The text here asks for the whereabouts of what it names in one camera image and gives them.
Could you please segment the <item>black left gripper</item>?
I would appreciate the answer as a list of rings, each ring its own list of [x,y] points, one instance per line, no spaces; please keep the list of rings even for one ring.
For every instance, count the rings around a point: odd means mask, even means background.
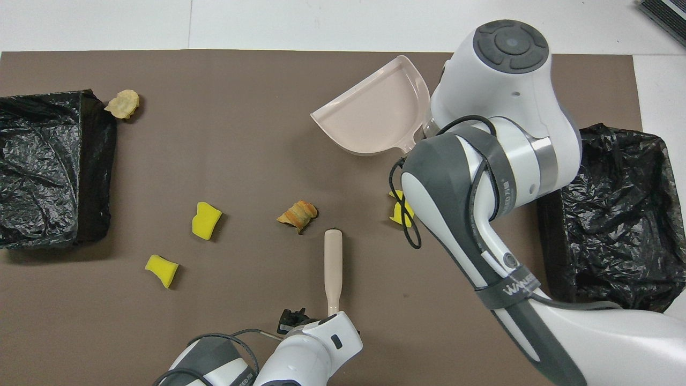
[[[278,334],[288,334],[295,327],[307,325],[308,323],[318,322],[318,318],[309,317],[306,308],[299,310],[284,309],[277,325]]]

